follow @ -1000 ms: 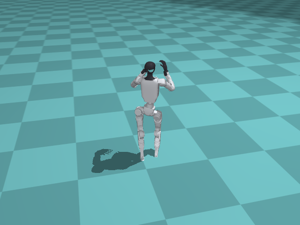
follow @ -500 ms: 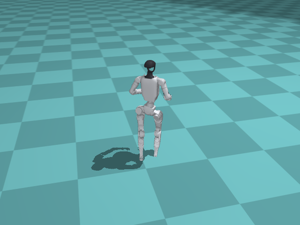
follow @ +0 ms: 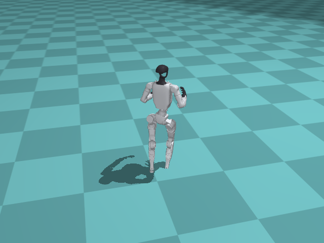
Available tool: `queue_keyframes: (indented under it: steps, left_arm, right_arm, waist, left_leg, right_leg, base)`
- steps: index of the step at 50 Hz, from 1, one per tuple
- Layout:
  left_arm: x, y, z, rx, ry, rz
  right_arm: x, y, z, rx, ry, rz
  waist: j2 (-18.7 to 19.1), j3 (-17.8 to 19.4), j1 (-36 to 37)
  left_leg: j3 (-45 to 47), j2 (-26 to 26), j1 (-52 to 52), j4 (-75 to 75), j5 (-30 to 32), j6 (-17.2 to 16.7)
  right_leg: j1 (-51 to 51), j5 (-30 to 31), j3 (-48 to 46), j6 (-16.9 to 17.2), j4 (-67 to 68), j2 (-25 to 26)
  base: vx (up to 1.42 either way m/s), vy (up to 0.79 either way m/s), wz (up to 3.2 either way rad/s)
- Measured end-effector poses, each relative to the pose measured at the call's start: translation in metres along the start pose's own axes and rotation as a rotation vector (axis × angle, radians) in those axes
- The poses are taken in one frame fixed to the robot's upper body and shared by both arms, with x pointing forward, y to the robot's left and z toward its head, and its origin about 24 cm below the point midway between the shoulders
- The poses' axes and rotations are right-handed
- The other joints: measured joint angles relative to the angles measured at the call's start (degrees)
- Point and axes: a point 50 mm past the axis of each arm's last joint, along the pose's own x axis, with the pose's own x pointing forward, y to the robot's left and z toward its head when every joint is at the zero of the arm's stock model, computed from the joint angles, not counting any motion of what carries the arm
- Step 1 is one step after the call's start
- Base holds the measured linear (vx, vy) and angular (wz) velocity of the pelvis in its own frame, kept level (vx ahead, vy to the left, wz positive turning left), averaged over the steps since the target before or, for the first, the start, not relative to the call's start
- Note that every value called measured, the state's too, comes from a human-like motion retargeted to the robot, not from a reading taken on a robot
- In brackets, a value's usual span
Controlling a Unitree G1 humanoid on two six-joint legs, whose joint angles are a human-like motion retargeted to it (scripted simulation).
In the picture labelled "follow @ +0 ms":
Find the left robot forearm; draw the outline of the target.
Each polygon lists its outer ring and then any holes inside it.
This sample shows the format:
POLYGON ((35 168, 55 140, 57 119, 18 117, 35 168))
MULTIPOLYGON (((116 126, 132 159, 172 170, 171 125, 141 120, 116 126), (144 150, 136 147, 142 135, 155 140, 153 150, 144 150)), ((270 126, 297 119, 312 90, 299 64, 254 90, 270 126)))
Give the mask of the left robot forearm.
POLYGON ((149 95, 147 96, 148 100, 153 98, 153 95, 151 93, 149 93, 149 95))

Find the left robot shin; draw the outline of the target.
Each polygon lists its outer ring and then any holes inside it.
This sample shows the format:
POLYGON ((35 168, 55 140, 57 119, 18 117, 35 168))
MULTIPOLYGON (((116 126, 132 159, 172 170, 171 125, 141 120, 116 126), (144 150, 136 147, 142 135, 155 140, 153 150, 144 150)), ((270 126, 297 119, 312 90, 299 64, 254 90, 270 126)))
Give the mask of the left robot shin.
POLYGON ((153 170, 153 163, 155 158, 155 149, 150 149, 150 141, 149 141, 149 160, 150 160, 150 170, 153 170))

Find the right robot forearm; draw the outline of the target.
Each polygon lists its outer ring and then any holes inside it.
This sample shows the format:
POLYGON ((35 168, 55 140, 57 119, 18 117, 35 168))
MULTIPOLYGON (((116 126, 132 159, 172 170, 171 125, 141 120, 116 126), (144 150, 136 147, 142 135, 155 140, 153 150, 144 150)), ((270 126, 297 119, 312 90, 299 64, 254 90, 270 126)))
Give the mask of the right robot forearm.
POLYGON ((186 96, 185 96, 185 97, 182 97, 182 101, 183 101, 183 105, 184 105, 184 106, 186 106, 186 99, 187 99, 186 96))

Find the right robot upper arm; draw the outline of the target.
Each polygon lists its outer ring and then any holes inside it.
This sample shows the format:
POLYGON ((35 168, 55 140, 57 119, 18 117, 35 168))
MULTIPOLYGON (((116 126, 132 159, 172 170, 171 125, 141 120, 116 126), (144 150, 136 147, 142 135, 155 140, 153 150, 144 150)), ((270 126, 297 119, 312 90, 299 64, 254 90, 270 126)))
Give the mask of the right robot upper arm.
POLYGON ((184 105, 183 105, 182 97, 181 97, 181 94, 179 91, 179 87, 177 85, 170 84, 170 90, 172 93, 174 93, 174 96, 178 102, 177 103, 178 108, 183 108, 184 105))

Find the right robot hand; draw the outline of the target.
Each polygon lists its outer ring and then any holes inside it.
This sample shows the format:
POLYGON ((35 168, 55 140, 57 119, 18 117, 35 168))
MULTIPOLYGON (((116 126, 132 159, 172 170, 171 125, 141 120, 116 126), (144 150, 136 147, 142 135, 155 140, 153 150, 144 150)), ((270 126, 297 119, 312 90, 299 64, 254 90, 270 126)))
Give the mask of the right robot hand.
POLYGON ((183 94, 182 94, 182 97, 185 97, 185 96, 187 96, 187 95, 186 95, 186 92, 185 92, 185 90, 184 90, 184 88, 183 88, 183 87, 180 87, 180 89, 182 89, 182 90, 181 90, 181 91, 182 91, 182 93, 183 93, 183 94))

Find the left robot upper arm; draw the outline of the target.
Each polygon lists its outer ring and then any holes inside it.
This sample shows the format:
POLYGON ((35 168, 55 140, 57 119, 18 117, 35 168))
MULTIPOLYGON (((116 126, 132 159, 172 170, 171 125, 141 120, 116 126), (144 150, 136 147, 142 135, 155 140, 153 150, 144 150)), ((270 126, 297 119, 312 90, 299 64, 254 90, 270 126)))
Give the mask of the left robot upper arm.
POLYGON ((146 102, 148 101, 147 96, 149 95, 149 93, 150 93, 150 91, 151 91, 151 89, 152 89, 152 84, 153 84, 153 82, 149 82, 149 83, 146 85, 146 88, 145 88, 145 90, 144 90, 144 92, 143 92, 143 95, 142 95, 142 97, 141 97, 141 99, 140 99, 143 103, 146 103, 146 102))

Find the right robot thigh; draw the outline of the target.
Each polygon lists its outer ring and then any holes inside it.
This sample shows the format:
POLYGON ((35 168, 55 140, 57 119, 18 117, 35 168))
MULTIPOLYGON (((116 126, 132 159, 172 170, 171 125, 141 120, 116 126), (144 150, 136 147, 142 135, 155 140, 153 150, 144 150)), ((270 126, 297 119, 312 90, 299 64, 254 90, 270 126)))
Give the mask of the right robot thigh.
POLYGON ((166 146, 171 148, 172 141, 174 141, 175 130, 176 130, 176 122, 173 119, 166 119, 165 125, 168 132, 168 140, 166 142, 166 146))

